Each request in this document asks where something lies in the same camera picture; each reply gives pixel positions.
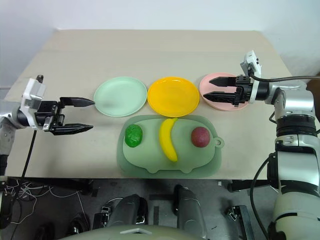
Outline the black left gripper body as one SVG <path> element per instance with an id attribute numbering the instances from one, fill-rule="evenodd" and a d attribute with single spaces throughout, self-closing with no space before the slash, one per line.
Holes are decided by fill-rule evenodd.
<path id="1" fill-rule="evenodd" d="M 34 115 L 37 126 L 44 132 L 55 132 L 65 120 L 61 103 L 57 101 L 42 101 Z"/>

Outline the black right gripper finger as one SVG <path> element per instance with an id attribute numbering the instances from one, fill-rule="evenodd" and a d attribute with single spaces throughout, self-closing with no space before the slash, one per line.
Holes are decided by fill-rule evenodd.
<path id="1" fill-rule="evenodd" d="M 221 91 L 212 91 L 205 93 L 203 97 L 211 102 L 217 103 L 234 103 L 236 100 L 235 93 L 227 93 Z"/>
<path id="2" fill-rule="evenodd" d="M 234 76 L 219 76 L 213 78 L 209 83 L 217 87 L 235 87 L 237 78 Z"/>

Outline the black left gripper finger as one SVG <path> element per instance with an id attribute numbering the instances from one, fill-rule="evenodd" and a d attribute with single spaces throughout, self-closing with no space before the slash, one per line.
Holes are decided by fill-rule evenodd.
<path id="1" fill-rule="evenodd" d="M 49 131 L 55 136 L 75 135 L 89 131 L 93 127 L 93 125 L 87 125 L 82 123 L 70 123 L 65 125 L 53 126 Z"/>
<path id="2" fill-rule="evenodd" d="M 83 97 L 60 97 L 59 102 L 60 102 L 61 109 L 65 108 L 66 106 L 83 108 L 83 107 L 95 105 L 94 101 L 87 98 L 83 98 Z"/>

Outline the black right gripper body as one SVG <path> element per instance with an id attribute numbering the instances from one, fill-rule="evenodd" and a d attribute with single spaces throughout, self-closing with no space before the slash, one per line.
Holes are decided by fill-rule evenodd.
<path id="1" fill-rule="evenodd" d="M 235 87 L 236 92 L 233 105 L 238 107 L 240 104 L 249 102 L 253 89 L 253 83 L 251 83 L 250 77 L 245 75 L 237 76 L 235 78 Z"/>

